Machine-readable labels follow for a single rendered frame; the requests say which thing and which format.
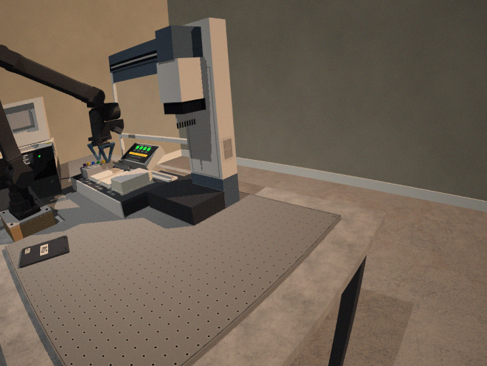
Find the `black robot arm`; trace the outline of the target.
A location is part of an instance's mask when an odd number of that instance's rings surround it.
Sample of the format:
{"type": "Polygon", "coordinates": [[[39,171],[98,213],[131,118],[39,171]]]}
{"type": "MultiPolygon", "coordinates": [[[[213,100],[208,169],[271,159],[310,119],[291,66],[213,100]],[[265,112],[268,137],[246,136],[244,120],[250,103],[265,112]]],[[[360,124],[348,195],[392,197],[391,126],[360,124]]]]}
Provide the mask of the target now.
{"type": "MultiPolygon", "coordinates": [[[[111,135],[111,132],[122,134],[124,121],[123,119],[118,119],[120,118],[118,103],[104,103],[105,93],[103,90],[79,82],[27,59],[4,45],[0,45],[0,67],[87,103],[87,107],[92,108],[89,111],[90,124],[108,121],[101,124],[103,137],[111,135]]],[[[9,179],[7,186],[10,197],[9,213],[21,221],[41,210],[39,205],[35,204],[33,196],[28,191],[28,187],[32,185],[35,178],[34,172],[30,166],[24,164],[23,156],[16,144],[1,100],[0,151],[7,165],[6,175],[9,179]]]]}

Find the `beige benchtop instrument with black keypad panel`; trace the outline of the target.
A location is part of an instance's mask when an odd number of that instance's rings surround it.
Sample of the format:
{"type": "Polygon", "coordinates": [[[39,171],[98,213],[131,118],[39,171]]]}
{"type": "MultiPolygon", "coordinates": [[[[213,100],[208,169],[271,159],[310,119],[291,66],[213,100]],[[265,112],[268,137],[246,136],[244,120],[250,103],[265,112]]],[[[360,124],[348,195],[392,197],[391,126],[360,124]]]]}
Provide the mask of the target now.
{"type": "MultiPolygon", "coordinates": [[[[24,164],[29,165],[34,171],[34,181],[28,187],[34,199],[62,193],[61,166],[54,137],[50,138],[43,104],[43,97],[37,97],[3,105],[24,164]]],[[[0,211],[10,207],[6,168],[0,152],[0,211]]]]}

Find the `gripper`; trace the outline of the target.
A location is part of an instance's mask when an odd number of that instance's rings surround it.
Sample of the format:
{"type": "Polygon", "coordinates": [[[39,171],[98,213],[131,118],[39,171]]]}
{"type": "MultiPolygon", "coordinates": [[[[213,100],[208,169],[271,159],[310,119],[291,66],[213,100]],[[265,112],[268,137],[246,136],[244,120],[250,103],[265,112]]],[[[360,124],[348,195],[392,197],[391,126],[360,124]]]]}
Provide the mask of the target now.
{"type": "Polygon", "coordinates": [[[88,141],[92,141],[90,144],[87,144],[91,152],[94,154],[95,158],[97,160],[101,160],[101,155],[103,156],[104,160],[106,163],[110,163],[111,161],[111,155],[115,146],[115,142],[107,142],[107,140],[112,139],[112,136],[102,136],[102,131],[101,131],[101,124],[105,123],[103,122],[98,122],[98,124],[91,124],[91,133],[92,137],[88,138],[88,141]],[[99,148],[99,156],[95,153],[93,147],[98,146],[99,148]],[[107,159],[105,152],[103,151],[105,148],[110,148],[109,151],[109,158],[107,159]]]}

